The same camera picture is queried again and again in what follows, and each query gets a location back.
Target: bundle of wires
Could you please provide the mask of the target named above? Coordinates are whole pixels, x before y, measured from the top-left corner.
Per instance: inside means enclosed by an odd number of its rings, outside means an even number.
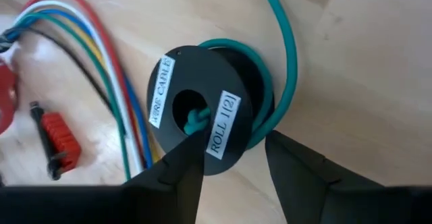
[[[19,39],[21,33],[25,31],[42,35],[59,45],[77,64],[105,104],[110,108],[118,125],[124,169],[126,179],[129,180],[131,173],[126,138],[130,139],[133,162],[139,173],[144,168],[152,167],[153,162],[158,160],[157,153],[154,148],[153,154],[151,152],[140,103],[119,63],[108,34],[90,5],[85,0],[75,1],[81,5],[89,18],[75,7],[61,1],[29,0],[24,6],[24,10],[13,23],[13,27],[1,35],[0,53],[10,49],[12,44]],[[87,72],[82,62],[68,46],[57,41],[52,36],[30,27],[39,19],[48,20],[59,26],[84,48],[102,77],[108,99],[95,79]]]

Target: green wire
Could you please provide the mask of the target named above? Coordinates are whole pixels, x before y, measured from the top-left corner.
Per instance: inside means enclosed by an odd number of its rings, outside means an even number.
[[[256,146],[281,121],[282,117],[285,115],[286,111],[290,107],[297,84],[297,51],[291,25],[287,19],[287,15],[285,14],[285,11],[280,1],[268,0],[268,2],[271,6],[271,9],[273,10],[273,13],[276,16],[276,20],[282,32],[287,59],[287,79],[281,100],[273,114],[268,118],[266,122],[262,123],[264,121],[264,118],[266,117],[267,112],[270,110],[270,107],[272,107],[271,101],[273,98],[273,85],[269,70],[265,67],[265,63],[259,57],[259,55],[247,45],[227,38],[212,39],[200,44],[200,46],[208,49],[212,49],[215,47],[227,47],[242,52],[254,62],[254,64],[258,67],[258,70],[260,71],[264,82],[264,100],[263,105],[261,106],[261,109],[252,124],[252,136],[248,143],[247,149],[251,149],[252,147]],[[194,133],[195,131],[205,128],[206,123],[203,123],[203,120],[205,119],[203,117],[204,112],[206,112],[205,115],[210,115],[208,109],[204,109],[199,113],[194,110],[190,112],[188,118],[190,118],[191,120],[189,120],[189,122],[184,127],[184,131],[186,134],[189,135]]]
[[[82,38],[80,38],[68,25],[64,24],[62,21],[60,21],[56,18],[53,18],[51,16],[45,15],[43,13],[29,13],[29,14],[25,15],[17,23],[16,26],[17,27],[21,26],[26,21],[26,19],[29,19],[29,18],[45,19],[45,20],[48,20],[48,21],[58,25],[60,28],[64,29],[67,33],[72,35],[72,37],[75,38],[75,40],[84,48],[84,50],[87,52],[88,56],[91,58],[94,66],[96,66],[97,71],[101,75],[102,81],[103,81],[105,87],[107,88],[108,97],[109,97],[109,100],[111,101],[111,105],[113,107],[113,114],[114,114],[114,118],[115,118],[117,125],[118,125],[118,131],[119,131],[119,136],[120,136],[121,154],[123,155],[123,164],[124,164],[124,170],[125,170],[125,174],[126,174],[126,180],[129,180],[131,178],[131,176],[130,176],[130,168],[129,168],[129,162],[128,162],[128,152],[126,150],[126,142],[124,139],[124,130],[122,127],[123,121],[122,121],[122,117],[120,116],[120,113],[119,113],[119,108],[117,105],[117,101],[114,97],[111,83],[110,83],[110,81],[107,77],[107,74],[105,73],[105,70],[103,69],[102,65],[99,63],[95,54],[93,54],[91,49],[82,40]]]

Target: label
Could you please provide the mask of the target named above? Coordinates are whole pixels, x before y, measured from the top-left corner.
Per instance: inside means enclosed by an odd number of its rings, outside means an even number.
[[[164,55],[159,63],[159,71],[157,72],[157,79],[155,83],[155,91],[153,92],[153,99],[151,101],[150,115],[148,116],[148,122],[153,124],[159,129],[161,125],[161,119],[163,114],[163,108],[165,107],[165,100],[168,95],[169,82],[173,74],[174,64],[176,61]]]
[[[236,118],[238,107],[242,99],[227,91],[222,91],[219,106],[217,107],[215,123],[211,130],[209,144],[206,152],[222,160],[228,143],[232,124]]]

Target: light wood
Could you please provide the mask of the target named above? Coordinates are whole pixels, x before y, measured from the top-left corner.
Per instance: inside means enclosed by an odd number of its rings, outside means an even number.
[[[0,0],[0,28],[8,28],[26,1]],[[112,34],[143,106],[150,72],[164,52],[217,37],[246,42],[265,58],[279,100],[284,48],[265,0],[88,1]],[[282,0],[296,35],[300,78],[277,129],[379,183],[432,184],[431,1]],[[95,92],[51,43],[28,35],[20,44],[13,55],[20,106],[0,136],[6,184],[121,183],[116,125]],[[45,173],[28,115],[34,99],[60,111],[84,148],[80,167],[58,182]],[[229,171],[205,178],[197,222],[284,222],[263,144]]]

